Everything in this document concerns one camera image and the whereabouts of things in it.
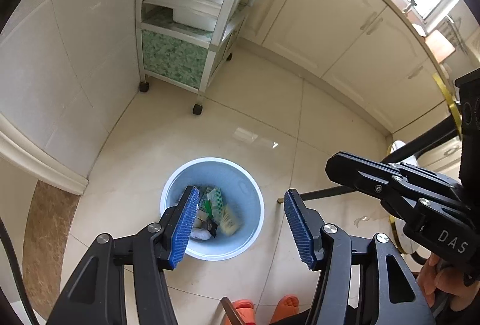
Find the blue trash bin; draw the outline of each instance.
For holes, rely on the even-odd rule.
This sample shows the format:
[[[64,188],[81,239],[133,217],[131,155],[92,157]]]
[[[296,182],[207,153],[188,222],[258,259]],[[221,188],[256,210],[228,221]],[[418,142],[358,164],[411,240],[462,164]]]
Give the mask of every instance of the blue trash bin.
[[[246,251],[257,239],[263,225],[265,209],[260,188],[251,175],[239,165],[217,157],[203,157],[178,168],[168,179],[160,198],[160,215],[178,203],[189,185],[219,187],[224,202],[241,222],[232,236],[220,229],[207,241],[190,239],[186,254],[197,259],[220,261]]]

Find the trash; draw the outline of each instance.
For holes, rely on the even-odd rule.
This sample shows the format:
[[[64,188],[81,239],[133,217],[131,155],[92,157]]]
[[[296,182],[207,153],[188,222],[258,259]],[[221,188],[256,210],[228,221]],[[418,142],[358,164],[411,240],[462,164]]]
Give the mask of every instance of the trash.
[[[212,191],[207,193],[207,198],[212,207],[213,221],[219,224],[223,217],[223,200],[220,188],[213,188]]]
[[[213,187],[197,187],[200,188],[200,202],[198,203],[198,209],[205,212],[210,218],[213,219],[212,206],[208,200],[207,193],[213,190]]]
[[[209,231],[214,238],[217,236],[218,225],[210,217],[207,218],[207,221],[202,222],[200,228]]]
[[[235,233],[240,227],[240,223],[238,218],[233,213],[231,208],[226,205],[224,209],[224,213],[222,216],[222,220],[220,221],[220,230],[226,236],[231,236]]]
[[[220,188],[197,188],[200,188],[201,196],[190,237],[201,240],[215,238],[218,228],[226,236],[234,234],[239,229],[240,222],[232,209],[224,204]]]
[[[202,222],[205,222],[205,221],[207,221],[208,214],[207,214],[207,212],[198,209],[197,218],[200,219]]]
[[[190,237],[193,239],[201,239],[203,241],[206,241],[210,239],[212,235],[208,230],[203,230],[203,229],[196,229],[193,228],[190,233]]]
[[[202,220],[198,217],[195,218],[195,221],[193,221],[193,227],[198,229],[200,226],[202,226]]]

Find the wall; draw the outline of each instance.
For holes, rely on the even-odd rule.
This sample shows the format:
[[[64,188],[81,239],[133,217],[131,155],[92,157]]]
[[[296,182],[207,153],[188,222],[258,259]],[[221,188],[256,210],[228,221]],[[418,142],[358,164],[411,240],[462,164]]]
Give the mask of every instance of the wall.
[[[452,8],[452,10],[449,12],[449,15],[456,24],[459,24],[460,36],[464,41],[466,41],[479,27],[477,20],[472,15],[463,0],[460,0],[457,5]],[[448,57],[445,62],[451,69],[449,74],[453,80],[456,80],[459,77],[480,67],[480,63],[471,53],[470,55],[467,55],[460,49],[455,50],[455,52]]]
[[[22,269],[23,237],[37,179],[0,158],[0,216]],[[7,256],[0,247],[0,286],[9,302],[19,300]]]
[[[22,0],[0,34],[0,112],[86,177],[137,92],[134,0]]]

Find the orange slipper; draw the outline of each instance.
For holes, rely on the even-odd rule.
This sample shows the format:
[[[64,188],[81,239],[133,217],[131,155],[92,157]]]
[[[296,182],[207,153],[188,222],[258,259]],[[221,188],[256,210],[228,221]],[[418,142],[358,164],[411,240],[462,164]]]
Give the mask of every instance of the orange slipper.
[[[285,295],[275,308],[270,323],[291,317],[299,312],[299,299],[296,295]]]
[[[232,303],[233,308],[240,314],[246,325],[256,325],[255,306],[249,299],[239,299]],[[225,317],[225,325],[232,325],[228,317]]]

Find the black cable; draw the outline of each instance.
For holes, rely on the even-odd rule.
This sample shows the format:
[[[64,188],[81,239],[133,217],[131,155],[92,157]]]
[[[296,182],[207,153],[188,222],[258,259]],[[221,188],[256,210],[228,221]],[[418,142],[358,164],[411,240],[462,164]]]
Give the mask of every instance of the black cable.
[[[427,262],[427,259],[420,256],[417,252],[411,253],[410,256],[412,257],[412,260],[417,264],[425,265],[425,263]]]
[[[17,256],[15,255],[14,246],[11,243],[10,236],[8,235],[7,229],[3,224],[2,218],[0,217],[0,239],[5,248],[5,253],[7,254],[8,262],[10,263],[11,273],[13,274],[13,279],[15,280],[15,285],[17,286],[18,295],[22,301],[23,307],[27,313],[28,319],[32,325],[40,325],[37,321],[37,317],[32,309],[32,305],[27,297],[27,292],[25,291],[25,285],[22,280],[22,273],[20,272],[20,267],[18,265]]]

